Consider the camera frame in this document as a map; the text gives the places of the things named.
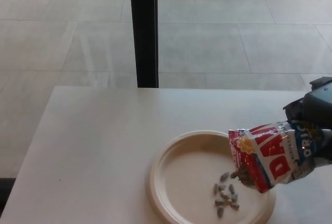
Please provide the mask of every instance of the sunflower seed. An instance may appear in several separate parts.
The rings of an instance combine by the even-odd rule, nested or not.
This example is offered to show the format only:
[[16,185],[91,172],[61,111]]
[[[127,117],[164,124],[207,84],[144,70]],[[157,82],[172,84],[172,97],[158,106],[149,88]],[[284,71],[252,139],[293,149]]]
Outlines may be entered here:
[[222,205],[224,205],[225,203],[226,203],[225,200],[222,200],[222,199],[217,199],[217,200],[214,201],[214,204],[215,204],[216,206],[222,206]]
[[229,191],[231,192],[231,194],[234,194],[234,193],[235,193],[235,189],[234,189],[234,185],[233,185],[233,184],[230,184],[230,185],[228,186],[228,189],[229,189]]
[[230,197],[229,193],[227,193],[225,191],[220,192],[220,196],[226,200],[229,199],[229,197]]
[[240,208],[240,205],[238,203],[235,203],[235,202],[230,203],[230,206],[235,210],[238,210]]
[[225,184],[219,184],[219,186],[218,186],[218,190],[219,191],[222,191],[222,190],[224,190],[226,188],[226,185]]
[[232,202],[237,202],[238,201],[238,193],[234,192],[231,196],[230,196]]
[[220,177],[220,181],[221,181],[221,182],[226,181],[226,179],[228,178],[228,176],[229,176],[229,172],[224,173],[224,174]]
[[224,214],[224,208],[223,207],[218,207],[218,209],[217,209],[218,217],[222,218],[223,214]]
[[238,176],[238,172],[237,171],[234,171],[234,172],[232,172],[231,174],[230,174],[230,178],[232,178],[232,179],[234,179],[234,178],[236,178]]
[[214,186],[213,186],[213,193],[214,194],[217,194],[218,193],[218,184],[214,184]]

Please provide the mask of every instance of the tile grout line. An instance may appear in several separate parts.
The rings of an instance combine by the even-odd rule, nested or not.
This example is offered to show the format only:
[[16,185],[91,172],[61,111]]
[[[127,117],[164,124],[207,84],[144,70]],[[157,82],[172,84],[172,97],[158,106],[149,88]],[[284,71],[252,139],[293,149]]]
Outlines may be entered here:
[[270,7],[268,5],[268,2],[266,0],[264,0],[264,2],[265,2],[265,5],[266,5],[266,7],[268,8],[268,10],[270,12],[271,18],[273,19],[274,23],[276,24],[276,20],[275,20],[273,14],[272,14],[272,11],[271,11],[271,9],[270,9]]
[[328,46],[328,49],[330,50],[331,54],[332,54],[332,49],[330,47],[330,45],[327,43],[327,41],[325,40],[325,38],[323,37],[322,33],[320,32],[320,30],[317,28],[317,25],[319,24],[315,24],[315,28],[318,31],[318,33],[320,34],[320,36],[322,37],[322,39],[324,40],[325,44]]
[[240,40],[241,40],[241,44],[242,44],[242,48],[244,50],[244,54],[245,54],[245,57],[247,59],[247,63],[248,63],[248,66],[249,66],[249,69],[250,69],[250,72],[251,74],[253,73],[252,69],[251,69],[251,66],[250,66],[250,62],[249,62],[249,58],[248,58],[248,55],[247,55],[247,51],[245,50],[245,46],[244,46],[244,43],[243,43],[243,40],[242,40],[242,36],[241,36],[241,32],[240,32],[240,28],[239,28],[239,24],[237,24],[237,30],[238,30],[238,33],[240,35]]
[[122,14],[123,14],[124,4],[125,4],[125,0],[122,0],[122,8],[121,8],[121,13],[120,13],[119,23],[122,23],[122,22],[121,22],[121,19],[122,19]]
[[69,54],[69,51],[70,51],[70,49],[71,49],[71,47],[72,47],[73,40],[74,40],[74,38],[75,38],[75,35],[76,35],[76,32],[77,32],[77,29],[78,29],[78,25],[79,25],[79,22],[76,22],[75,31],[74,31],[74,34],[73,34],[72,40],[71,40],[71,42],[70,42],[70,44],[69,44],[68,51],[67,51],[67,54],[66,54],[66,58],[64,59],[64,62],[63,62],[62,66],[61,66],[61,69],[60,69],[61,72],[63,72],[64,65],[66,64],[66,61],[67,61],[67,59],[68,59],[68,54]]
[[300,77],[301,77],[301,80],[302,80],[302,82],[303,82],[303,85],[305,86],[305,89],[307,89],[307,85],[306,85],[306,82],[305,82],[305,80],[303,79],[303,77],[302,77],[302,75],[301,74],[299,74],[300,75]]

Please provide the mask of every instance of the gray floor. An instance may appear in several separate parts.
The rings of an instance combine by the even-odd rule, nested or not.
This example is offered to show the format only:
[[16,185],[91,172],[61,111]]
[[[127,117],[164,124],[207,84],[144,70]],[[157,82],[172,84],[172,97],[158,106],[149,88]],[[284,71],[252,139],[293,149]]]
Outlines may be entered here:
[[[136,87],[130,0],[0,0],[0,177],[56,85]],[[159,0],[160,87],[309,90],[332,74],[332,0]]]

